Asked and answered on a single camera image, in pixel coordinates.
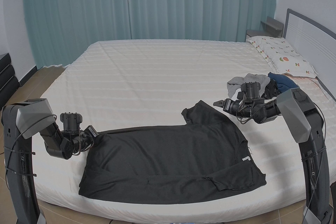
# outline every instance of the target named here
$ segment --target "gray headboard frame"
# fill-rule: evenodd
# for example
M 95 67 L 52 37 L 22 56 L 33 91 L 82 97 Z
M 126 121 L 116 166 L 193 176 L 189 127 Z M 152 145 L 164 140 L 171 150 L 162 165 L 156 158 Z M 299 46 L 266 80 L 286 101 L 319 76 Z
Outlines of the gray headboard frame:
M 334 38 L 336 40 L 336 33 L 330 31 L 328 28 L 326 28 L 325 26 L 319 24 L 318 22 L 288 8 L 287 9 L 287 15 L 286 15 L 286 23 L 285 23 L 285 29 L 283 32 L 283 37 L 286 38 L 286 33 L 287 33 L 287 28 L 288 28 L 288 19 L 289 19 L 289 14 L 293 14 L 294 16 L 305 20 L 306 22 L 312 24 L 313 26 L 317 27 L 318 29 L 322 30 L 323 32 L 325 32 L 326 34 L 330 35 L 332 38 Z M 319 81 L 319 83 L 321 84 L 321 86 L 325 89 L 326 92 L 328 92 L 328 94 L 336 101 L 336 98 L 332 95 L 332 93 L 330 92 L 330 90 L 323 84 L 323 82 L 317 77 L 317 80 Z

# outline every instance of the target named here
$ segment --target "gray cloth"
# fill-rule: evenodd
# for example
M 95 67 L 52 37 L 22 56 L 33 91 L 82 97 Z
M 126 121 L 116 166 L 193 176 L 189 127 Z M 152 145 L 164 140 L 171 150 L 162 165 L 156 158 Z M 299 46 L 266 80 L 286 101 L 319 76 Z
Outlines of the gray cloth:
M 259 82 L 260 83 L 260 91 L 259 95 L 262 96 L 265 92 L 265 87 L 270 82 L 270 78 L 266 75 L 254 75 L 248 73 L 244 78 L 241 76 L 235 76 L 233 79 L 228 81 L 227 83 L 227 95 L 231 99 L 237 89 L 240 89 L 241 84 L 246 82 Z

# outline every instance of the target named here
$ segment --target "blue cloth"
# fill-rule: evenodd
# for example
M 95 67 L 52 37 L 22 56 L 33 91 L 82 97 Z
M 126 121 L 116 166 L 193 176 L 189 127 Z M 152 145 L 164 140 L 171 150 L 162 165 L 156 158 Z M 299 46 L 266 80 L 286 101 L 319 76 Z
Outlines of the blue cloth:
M 269 72 L 268 77 L 276 81 L 276 83 L 278 84 L 278 89 L 281 93 L 289 89 L 299 87 L 295 84 L 294 81 L 292 81 L 289 77 L 285 75 L 273 74 Z

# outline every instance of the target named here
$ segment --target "pillowcase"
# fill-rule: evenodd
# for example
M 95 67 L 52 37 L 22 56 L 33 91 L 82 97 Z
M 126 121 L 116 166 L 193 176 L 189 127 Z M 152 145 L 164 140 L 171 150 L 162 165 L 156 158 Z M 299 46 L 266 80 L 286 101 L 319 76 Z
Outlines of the pillowcase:
M 315 78 L 314 68 L 283 37 L 256 36 L 247 39 L 276 74 Z

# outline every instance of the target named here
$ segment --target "bed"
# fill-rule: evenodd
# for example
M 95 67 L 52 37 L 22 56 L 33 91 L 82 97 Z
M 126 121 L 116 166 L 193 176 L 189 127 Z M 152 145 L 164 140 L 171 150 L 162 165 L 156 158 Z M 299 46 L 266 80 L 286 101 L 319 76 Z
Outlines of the bed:
M 315 29 L 318 28 L 315 22 L 303 17 L 289 10 L 286 39 L 315 67 L 321 80 L 293 80 L 325 115 L 332 183 L 336 181 L 336 103 L 331 95 L 335 96 L 336 85 L 329 69 L 331 66 L 336 70 L 336 36 L 324 29 L 320 33 Z M 324 64 L 320 64 L 320 58 L 314 60 L 317 52 L 313 53 L 313 58 L 311 54 L 305 55 L 304 46 L 310 46 L 309 50 L 317 49 Z M 93 125 L 97 131 L 146 125 L 184 125 L 181 111 L 199 100 L 212 105 L 214 101 L 227 98 L 226 83 L 232 77 L 244 77 L 249 72 L 267 75 L 270 71 L 270 66 L 249 43 L 100 41 L 90 45 L 68 66 L 42 98 L 48 99 L 57 115 L 69 111 L 82 114 L 82 129 L 88 125 Z M 227 222 L 305 199 L 299 148 L 283 118 L 262 125 L 253 121 L 240 125 L 234 117 L 228 116 L 247 138 L 258 168 L 266 173 L 265 186 L 233 197 L 182 205 L 126 204 L 88 199 L 78 195 L 86 152 L 69 160 L 53 158 L 47 154 L 43 139 L 35 135 L 33 169 L 37 174 L 37 198 L 76 211 L 136 223 Z

